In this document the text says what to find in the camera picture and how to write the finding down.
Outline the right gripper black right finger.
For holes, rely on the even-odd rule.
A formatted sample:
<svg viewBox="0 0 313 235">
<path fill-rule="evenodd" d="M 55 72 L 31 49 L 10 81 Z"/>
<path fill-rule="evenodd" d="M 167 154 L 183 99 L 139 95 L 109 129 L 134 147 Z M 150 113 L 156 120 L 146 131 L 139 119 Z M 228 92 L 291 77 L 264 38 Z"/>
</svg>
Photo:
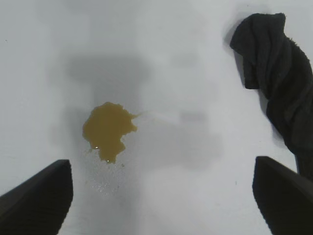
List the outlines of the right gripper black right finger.
<svg viewBox="0 0 313 235">
<path fill-rule="evenodd" d="M 255 159 L 252 191 L 273 235 L 313 233 L 313 183 L 267 156 Z"/>
</svg>

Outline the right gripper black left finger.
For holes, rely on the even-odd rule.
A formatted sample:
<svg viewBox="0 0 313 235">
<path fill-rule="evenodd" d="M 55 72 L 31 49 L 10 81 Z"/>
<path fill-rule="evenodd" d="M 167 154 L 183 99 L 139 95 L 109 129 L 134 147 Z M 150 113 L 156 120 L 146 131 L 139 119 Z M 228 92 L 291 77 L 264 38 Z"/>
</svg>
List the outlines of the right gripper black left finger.
<svg viewBox="0 0 313 235">
<path fill-rule="evenodd" d="M 2 235 L 56 235 L 73 200 L 69 160 L 57 160 L 0 197 Z"/>
</svg>

